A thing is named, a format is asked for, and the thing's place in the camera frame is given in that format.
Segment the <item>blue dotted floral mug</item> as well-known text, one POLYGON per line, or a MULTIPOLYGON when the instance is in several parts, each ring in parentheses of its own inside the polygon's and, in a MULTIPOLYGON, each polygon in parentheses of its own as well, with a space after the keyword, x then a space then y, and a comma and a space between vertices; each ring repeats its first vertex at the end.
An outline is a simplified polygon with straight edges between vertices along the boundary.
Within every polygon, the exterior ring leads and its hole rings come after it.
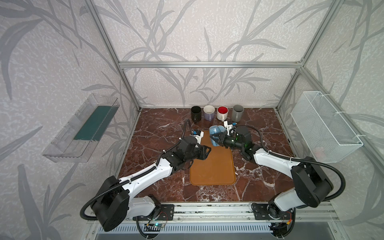
POLYGON ((211 140, 211 143, 214 147, 218 147, 219 144, 216 143, 216 140, 219 139, 219 136, 216 136, 216 134, 219 134, 219 133, 224 133, 226 132, 226 128, 223 127, 223 126, 211 126, 209 128, 209 133, 210 133, 210 140, 211 140))

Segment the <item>white mug red inside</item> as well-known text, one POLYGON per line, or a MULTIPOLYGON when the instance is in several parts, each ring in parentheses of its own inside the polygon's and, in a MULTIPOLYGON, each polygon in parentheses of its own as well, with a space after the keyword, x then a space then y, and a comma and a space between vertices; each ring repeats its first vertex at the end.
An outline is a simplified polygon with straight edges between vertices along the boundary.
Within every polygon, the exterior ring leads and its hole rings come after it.
POLYGON ((218 107, 217 109, 217 119, 219 121, 226 121, 226 119, 228 118, 228 113, 229 113, 229 109, 225 106, 220 106, 218 107))

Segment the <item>lilac mug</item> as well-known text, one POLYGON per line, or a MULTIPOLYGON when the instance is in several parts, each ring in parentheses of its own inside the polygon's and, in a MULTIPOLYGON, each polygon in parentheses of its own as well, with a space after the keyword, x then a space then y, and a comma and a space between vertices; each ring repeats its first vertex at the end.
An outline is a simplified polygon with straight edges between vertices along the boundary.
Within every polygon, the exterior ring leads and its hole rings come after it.
POLYGON ((204 106, 203 108, 204 119, 209 122, 212 121, 215 117, 215 111, 216 111, 216 108, 212 105, 204 106))

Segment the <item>grey mug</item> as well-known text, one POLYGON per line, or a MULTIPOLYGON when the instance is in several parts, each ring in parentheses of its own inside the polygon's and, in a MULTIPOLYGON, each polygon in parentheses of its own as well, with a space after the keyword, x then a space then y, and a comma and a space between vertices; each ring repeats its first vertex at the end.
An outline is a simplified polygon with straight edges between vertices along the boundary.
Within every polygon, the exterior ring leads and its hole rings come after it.
POLYGON ((241 106, 241 105, 233 106, 232 117, 231 117, 232 121, 238 123, 241 120, 243 113, 244 113, 244 107, 243 106, 241 106))

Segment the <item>black mug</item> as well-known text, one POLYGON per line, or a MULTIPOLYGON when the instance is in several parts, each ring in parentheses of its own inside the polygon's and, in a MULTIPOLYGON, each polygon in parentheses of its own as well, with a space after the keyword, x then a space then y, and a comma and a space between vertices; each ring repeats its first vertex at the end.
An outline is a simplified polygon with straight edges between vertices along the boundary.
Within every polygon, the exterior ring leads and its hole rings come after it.
POLYGON ((202 119, 202 108, 200 106, 193 106, 191 108, 191 119, 196 124, 202 119))

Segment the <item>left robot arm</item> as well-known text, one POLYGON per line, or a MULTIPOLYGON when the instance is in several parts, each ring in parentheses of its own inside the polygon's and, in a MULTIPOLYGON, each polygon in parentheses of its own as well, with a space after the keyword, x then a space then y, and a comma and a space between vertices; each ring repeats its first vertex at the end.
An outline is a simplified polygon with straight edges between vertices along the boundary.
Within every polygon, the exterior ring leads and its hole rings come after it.
POLYGON ((130 176, 107 178, 95 197, 80 210, 80 217, 87 221, 98 221, 104 231, 109 232, 126 218, 149 216, 161 204, 155 197, 138 197, 150 185, 178 171, 190 168, 194 160, 206 160, 211 148, 201 144, 204 132, 191 130, 171 148, 163 151, 156 162, 130 176))

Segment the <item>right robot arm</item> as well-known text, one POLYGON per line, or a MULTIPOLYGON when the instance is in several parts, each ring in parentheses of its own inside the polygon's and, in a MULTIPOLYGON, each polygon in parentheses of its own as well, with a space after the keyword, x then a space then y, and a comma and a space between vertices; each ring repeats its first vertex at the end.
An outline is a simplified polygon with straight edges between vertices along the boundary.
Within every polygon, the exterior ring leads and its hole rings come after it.
POLYGON ((215 146, 238 150, 246 161, 271 168, 293 180, 292 189, 276 195, 265 207, 253 204, 254 212, 278 220, 284 212, 316 208, 344 192, 346 179, 338 169, 311 157, 297 159, 268 150, 264 142, 253 142, 251 129, 247 125, 225 127, 223 131, 215 129, 210 139, 215 146))

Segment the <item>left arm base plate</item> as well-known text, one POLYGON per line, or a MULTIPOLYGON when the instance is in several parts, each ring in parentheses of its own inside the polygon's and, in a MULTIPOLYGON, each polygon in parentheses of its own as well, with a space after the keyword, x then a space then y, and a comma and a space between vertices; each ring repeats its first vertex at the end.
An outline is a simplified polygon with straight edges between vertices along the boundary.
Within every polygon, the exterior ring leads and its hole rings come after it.
POLYGON ((156 221, 171 221, 174 218, 175 205, 166 204, 155 206, 154 210, 151 212, 151 220, 156 221))

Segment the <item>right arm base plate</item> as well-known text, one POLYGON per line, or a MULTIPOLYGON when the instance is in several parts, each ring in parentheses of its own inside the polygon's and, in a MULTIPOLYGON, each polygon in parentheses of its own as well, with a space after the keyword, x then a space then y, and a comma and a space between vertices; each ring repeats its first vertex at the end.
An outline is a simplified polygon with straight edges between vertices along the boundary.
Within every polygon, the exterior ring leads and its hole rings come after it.
POLYGON ((252 212, 256 220, 285 221, 292 218, 293 209, 281 211, 275 204, 251 204, 252 212))

